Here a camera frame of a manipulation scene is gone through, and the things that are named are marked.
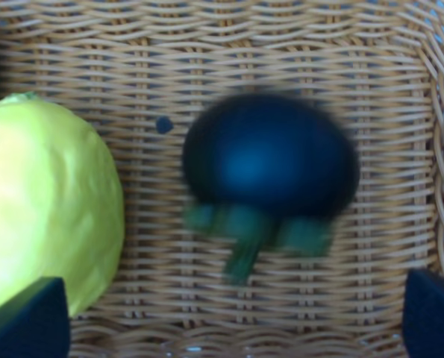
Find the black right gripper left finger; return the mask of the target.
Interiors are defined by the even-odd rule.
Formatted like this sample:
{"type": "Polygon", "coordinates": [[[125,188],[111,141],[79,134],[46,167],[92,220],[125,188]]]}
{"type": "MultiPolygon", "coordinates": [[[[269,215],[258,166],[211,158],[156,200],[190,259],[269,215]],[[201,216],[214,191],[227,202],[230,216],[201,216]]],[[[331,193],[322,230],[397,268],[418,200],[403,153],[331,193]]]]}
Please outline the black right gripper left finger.
{"type": "Polygon", "coordinates": [[[70,342],[62,278],[40,278],[0,306],[0,357],[67,357],[70,342]]]}

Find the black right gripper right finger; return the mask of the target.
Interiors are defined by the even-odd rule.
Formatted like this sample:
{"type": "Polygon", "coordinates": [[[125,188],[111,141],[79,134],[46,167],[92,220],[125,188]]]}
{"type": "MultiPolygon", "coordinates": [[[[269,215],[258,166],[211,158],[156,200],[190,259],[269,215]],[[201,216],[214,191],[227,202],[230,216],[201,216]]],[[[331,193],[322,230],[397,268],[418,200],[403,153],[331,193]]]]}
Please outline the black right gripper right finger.
{"type": "Polygon", "coordinates": [[[409,270],[401,331],[409,357],[444,357],[444,277],[426,268],[409,270]]]}

